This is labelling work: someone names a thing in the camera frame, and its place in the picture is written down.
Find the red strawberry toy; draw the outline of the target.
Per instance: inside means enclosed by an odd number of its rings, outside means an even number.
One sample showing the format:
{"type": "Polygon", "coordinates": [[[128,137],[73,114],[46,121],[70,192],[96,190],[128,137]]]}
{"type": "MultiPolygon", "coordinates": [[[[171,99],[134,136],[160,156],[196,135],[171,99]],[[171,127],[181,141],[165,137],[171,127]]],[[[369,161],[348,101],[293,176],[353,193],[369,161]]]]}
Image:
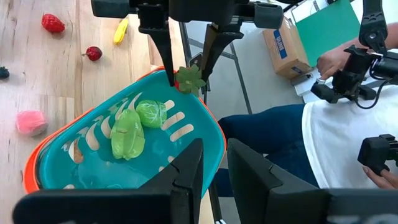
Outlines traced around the red strawberry toy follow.
{"type": "Polygon", "coordinates": [[[65,30],[65,24],[53,14],[44,14],[42,16],[41,25],[50,33],[61,33],[65,30]]]}

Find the green bell pepper toy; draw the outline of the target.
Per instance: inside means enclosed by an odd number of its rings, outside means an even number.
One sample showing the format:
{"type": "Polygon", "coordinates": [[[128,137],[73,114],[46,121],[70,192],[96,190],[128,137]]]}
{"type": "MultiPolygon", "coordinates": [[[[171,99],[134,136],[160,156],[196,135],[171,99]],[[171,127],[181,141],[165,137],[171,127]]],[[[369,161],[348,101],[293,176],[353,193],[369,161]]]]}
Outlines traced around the green bell pepper toy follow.
{"type": "Polygon", "coordinates": [[[114,158],[130,160],[144,150],[144,130],[139,115],[131,109],[124,110],[111,129],[111,147],[114,158]]]}

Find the red fruit toy green leaves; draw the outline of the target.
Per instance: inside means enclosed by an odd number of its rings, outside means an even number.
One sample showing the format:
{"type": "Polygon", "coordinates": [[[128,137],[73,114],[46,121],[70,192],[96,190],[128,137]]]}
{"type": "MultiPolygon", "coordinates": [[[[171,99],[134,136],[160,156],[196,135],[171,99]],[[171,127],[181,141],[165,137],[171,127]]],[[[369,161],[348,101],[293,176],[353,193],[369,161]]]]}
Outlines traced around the red fruit toy green leaves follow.
{"type": "Polygon", "coordinates": [[[201,70],[194,64],[191,67],[180,67],[175,74],[177,89],[184,94],[193,94],[199,97],[199,90],[206,85],[202,79],[201,70]]]}

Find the person's hand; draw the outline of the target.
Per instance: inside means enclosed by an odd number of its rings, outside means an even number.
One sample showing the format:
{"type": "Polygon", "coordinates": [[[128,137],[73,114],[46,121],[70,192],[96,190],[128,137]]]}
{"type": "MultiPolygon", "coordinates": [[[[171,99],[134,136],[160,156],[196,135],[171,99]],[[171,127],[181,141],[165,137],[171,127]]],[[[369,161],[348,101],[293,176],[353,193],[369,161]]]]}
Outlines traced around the person's hand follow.
{"type": "Polygon", "coordinates": [[[379,188],[398,189],[398,176],[388,170],[384,169],[377,175],[369,167],[363,166],[363,171],[379,188]]]}
{"type": "Polygon", "coordinates": [[[327,80],[332,77],[337,70],[342,70],[344,68],[350,56],[348,52],[345,52],[345,49],[352,45],[357,48],[368,49],[368,47],[360,44],[358,38],[355,38],[325,52],[317,59],[317,69],[320,73],[321,80],[327,80]]]}

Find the dark red cherry toy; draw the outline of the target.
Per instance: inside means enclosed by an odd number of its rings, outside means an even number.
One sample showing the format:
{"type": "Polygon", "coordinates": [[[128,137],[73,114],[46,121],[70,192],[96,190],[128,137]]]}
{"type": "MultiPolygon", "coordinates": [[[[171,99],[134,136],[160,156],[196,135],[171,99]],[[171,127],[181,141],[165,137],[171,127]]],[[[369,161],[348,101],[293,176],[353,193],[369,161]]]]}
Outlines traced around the dark red cherry toy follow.
{"type": "Polygon", "coordinates": [[[88,57],[91,61],[97,61],[102,57],[103,53],[99,47],[91,46],[86,49],[86,52],[82,54],[84,57],[88,57]]]}

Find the person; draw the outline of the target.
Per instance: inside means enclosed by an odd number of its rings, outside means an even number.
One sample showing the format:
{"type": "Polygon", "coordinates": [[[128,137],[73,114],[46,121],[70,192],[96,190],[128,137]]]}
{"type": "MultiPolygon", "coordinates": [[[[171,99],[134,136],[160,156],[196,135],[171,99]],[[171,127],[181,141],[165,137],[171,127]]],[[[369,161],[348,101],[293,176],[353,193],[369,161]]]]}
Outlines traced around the person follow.
{"type": "Polygon", "coordinates": [[[226,139],[237,139],[275,165],[319,188],[376,188],[358,153],[365,138],[398,139],[398,86],[386,86],[374,108],[353,102],[314,101],[277,106],[219,120],[226,139]]]}

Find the cardboard box blue label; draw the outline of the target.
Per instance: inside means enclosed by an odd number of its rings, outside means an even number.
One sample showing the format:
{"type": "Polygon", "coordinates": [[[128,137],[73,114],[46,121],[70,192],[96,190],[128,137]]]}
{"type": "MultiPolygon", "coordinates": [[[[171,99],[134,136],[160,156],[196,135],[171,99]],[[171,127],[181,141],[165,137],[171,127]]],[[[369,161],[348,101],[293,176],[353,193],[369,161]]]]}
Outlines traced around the cardboard box blue label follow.
{"type": "Polygon", "coordinates": [[[265,29],[262,33],[277,75],[291,80],[312,69],[298,30],[289,18],[284,17],[279,29],[265,29]]]}

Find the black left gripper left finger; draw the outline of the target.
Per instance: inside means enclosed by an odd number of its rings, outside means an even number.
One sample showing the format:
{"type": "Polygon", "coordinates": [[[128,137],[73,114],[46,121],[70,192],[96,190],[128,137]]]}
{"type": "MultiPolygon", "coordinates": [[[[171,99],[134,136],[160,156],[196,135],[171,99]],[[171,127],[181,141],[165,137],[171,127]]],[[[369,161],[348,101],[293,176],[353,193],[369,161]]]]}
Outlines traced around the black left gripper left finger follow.
{"type": "Polygon", "coordinates": [[[141,224],[198,224],[203,184],[203,140],[194,139],[169,165],[147,181],[141,224]]]}

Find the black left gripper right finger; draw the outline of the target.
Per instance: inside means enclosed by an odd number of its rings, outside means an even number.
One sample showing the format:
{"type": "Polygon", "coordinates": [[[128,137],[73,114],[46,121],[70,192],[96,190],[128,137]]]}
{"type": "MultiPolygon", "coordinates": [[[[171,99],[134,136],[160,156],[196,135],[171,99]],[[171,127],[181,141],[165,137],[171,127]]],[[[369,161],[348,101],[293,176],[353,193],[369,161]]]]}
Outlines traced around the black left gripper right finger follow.
{"type": "Polygon", "coordinates": [[[326,224],[329,194],[237,139],[228,140],[229,180],[242,224],[326,224]]]}

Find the yellow banana toy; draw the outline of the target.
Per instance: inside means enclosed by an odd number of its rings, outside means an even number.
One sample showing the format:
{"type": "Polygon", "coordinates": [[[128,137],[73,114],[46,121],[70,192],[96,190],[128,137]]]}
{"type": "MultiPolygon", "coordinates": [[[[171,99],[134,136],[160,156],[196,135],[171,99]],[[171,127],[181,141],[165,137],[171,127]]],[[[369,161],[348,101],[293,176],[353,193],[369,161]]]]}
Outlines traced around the yellow banana toy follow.
{"type": "Polygon", "coordinates": [[[120,21],[120,23],[114,33],[113,42],[115,44],[120,44],[123,41],[124,35],[126,33],[126,29],[128,28],[128,25],[129,25],[128,18],[124,18],[120,21]]]}

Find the pink peach toy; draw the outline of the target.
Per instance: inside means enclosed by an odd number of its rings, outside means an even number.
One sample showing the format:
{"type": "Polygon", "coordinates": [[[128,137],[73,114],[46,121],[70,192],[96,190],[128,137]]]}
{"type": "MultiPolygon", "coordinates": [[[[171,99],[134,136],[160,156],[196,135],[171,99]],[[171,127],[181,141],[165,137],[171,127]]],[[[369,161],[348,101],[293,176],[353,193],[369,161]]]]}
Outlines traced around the pink peach toy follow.
{"type": "Polygon", "coordinates": [[[33,137],[42,133],[48,127],[48,122],[43,112],[25,110],[18,112],[16,127],[20,134],[33,137]]]}

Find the light green cabbage toy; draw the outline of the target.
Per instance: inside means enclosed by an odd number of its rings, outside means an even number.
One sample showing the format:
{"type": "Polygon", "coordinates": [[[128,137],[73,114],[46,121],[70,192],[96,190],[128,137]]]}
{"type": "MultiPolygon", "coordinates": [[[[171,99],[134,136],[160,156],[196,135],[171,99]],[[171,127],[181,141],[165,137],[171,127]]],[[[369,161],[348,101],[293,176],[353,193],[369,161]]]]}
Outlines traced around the light green cabbage toy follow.
{"type": "Polygon", "coordinates": [[[167,119],[166,105],[159,101],[143,100],[136,106],[141,124],[148,128],[160,128],[167,119]]]}

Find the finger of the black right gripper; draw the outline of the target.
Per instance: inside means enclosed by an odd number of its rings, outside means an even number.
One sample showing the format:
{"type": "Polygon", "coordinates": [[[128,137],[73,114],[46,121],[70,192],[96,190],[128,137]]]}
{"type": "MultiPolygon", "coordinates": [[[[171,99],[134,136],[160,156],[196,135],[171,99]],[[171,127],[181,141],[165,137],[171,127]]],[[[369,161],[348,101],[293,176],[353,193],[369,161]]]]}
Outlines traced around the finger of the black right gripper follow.
{"type": "Polygon", "coordinates": [[[174,66],[169,24],[165,14],[139,15],[139,32],[150,35],[160,53],[170,86],[174,86],[174,66]]]}
{"type": "Polygon", "coordinates": [[[207,82],[213,68],[224,48],[236,39],[242,39],[239,25],[218,26],[208,24],[206,27],[203,58],[201,61],[201,78],[207,82]]]}

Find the green flat board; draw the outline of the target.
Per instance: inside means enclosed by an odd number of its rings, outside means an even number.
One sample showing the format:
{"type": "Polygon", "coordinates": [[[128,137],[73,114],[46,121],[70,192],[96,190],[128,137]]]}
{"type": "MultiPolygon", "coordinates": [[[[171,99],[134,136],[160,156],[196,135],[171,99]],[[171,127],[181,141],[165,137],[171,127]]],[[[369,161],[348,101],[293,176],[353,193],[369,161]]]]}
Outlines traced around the green flat board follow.
{"type": "Polygon", "coordinates": [[[360,27],[349,0],[337,0],[295,25],[311,67],[325,52],[356,38],[360,27]]]}

